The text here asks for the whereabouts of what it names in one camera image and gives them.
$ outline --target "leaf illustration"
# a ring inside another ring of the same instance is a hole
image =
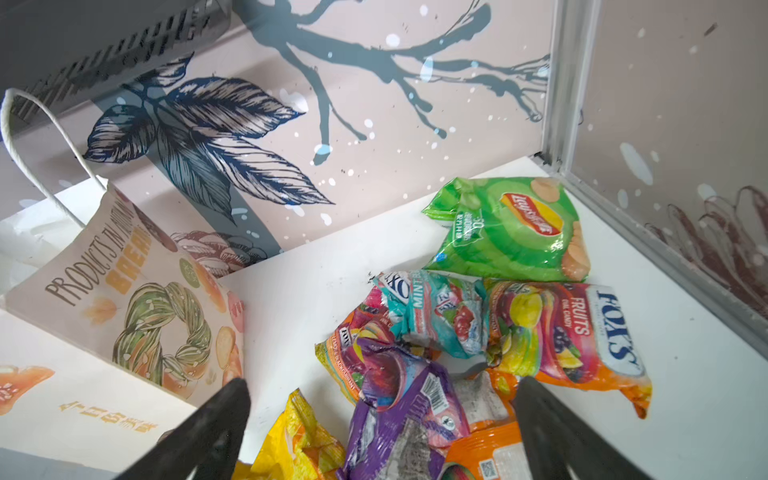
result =
[[[194,52],[169,61],[162,67],[155,68],[137,77],[136,81],[145,87],[170,87],[187,74],[187,65],[192,59],[192,55],[194,55]]]
[[[208,160],[192,133],[162,121],[157,132],[157,150],[170,181],[191,200],[232,220],[230,182]]]
[[[232,185],[256,198],[281,205],[333,204],[296,165],[248,139],[218,137],[205,147]]]
[[[259,138],[299,112],[239,78],[195,78],[166,97],[190,127]]]
[[[113,105],[94,125],[88,136],[90,161],[121,164],[145,155],[154,142],[157,128],[146,110],[135,105]]]

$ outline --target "dark gray object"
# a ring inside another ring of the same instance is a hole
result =
[[[0,91],[62,112],[212,43],[230,13],[230,0],[0,0]],[[38,112],[17,101],[14,130]]]

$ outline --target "barcode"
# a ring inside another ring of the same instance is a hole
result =
[[[493,458],[480,462],[480,472],[482,473],[483,480],[495,480],[498,478],[498,472],[496,471],[496,465],[493,463]]]
[[[424,381],[421,392],[429,399],[429,406],[432,407],[433,414],[437,415],[449,407],[448,399],[445,397],[445,392],[442,391],[442,385],[440,385],[440,379],[434,373],[427,374],[427,380]]]

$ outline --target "metal frame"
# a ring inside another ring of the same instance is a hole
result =
[[[571,171],[600,7],[601,0],[558,1],[549,87],[551,101],[546,109],[548,121],[538,161],[605,223],[768,359],[766,319]]]

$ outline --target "white table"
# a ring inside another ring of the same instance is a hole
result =
[[[546,175],[527,158],[480,177]],[[382,271],[415,270],[447,230],[420,210],[432,196],[222,279],[247,305],[245,375],[253,407],[240,458],[252,462],[296,388],[346,444],[353,412],[315,358]],[[618,392],[550,387],[654,478],[768,476],[768,362],[579,201],[590,283],[612,286],[654,384],[646,420]]]

